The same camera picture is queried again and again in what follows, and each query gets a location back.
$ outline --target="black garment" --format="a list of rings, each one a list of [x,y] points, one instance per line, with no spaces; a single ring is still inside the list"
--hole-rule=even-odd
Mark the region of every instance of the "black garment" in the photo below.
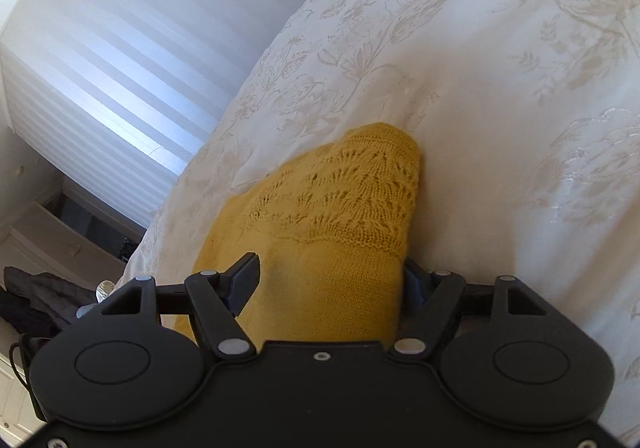
[[[0,317],[9,323],[18,334],[31,334],[52,338],[60,332],[48,314],[31,309],[27,298],[9,294],[0,287]]]
[[[16,267],[6,267],[4,286],[9,293],[28,300],[32,310],[47,314],[60,330],[78,320],[79,307],[97,303],[94,291],[51,273],[31,275]]]

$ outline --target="metal bolt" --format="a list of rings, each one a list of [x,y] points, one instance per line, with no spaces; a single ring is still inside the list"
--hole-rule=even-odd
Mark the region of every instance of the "metal bolt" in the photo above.
[[[418,338],[403,338],[395,342],[394,348],[400,354],[415,355],[422,354],[427,346]]]
[[[49,439],[47,448],[68,448],[66,443],[62,439]]]
[[[241,338],[229,338],[218,344],[218,350],[228,356],[239,356],[248,352],[250,348],[249,342]]]
[[[316,362],[328,362],[331,359],[331,354],[329,352],[316,352],[314,359]]]

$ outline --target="floral embroidered bedspread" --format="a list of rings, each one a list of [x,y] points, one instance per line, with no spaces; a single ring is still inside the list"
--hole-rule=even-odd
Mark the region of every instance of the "floral embroidered bedspread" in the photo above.
[[[159,210],[124,280],[178,283],[229,195],[356,126],[423,153],[411,257],[514,274],[609,352],[640,440],[640,0],[308,0]]]

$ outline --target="gray cloth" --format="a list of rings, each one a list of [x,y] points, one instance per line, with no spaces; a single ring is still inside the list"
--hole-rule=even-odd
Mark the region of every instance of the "gray cloth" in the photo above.
[[[48,314],[60,329],[78,321],[78,307],[97,303],[94,291],[47,272],[31,275],[16,267],[6,267],[4,287],[7,292],[29,300],[32,309]]]

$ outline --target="yellow fabric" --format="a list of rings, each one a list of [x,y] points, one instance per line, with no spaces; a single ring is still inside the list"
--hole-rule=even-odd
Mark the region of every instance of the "yellow fabric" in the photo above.
[[[229,199],[193,271],[225,271],[258,254],[260,284],[238,317],[258,348],[265,340],[389,344],[419,167],[417,145],[399,129],[351,130]],[[186,317],[175,328],[193,338]]]

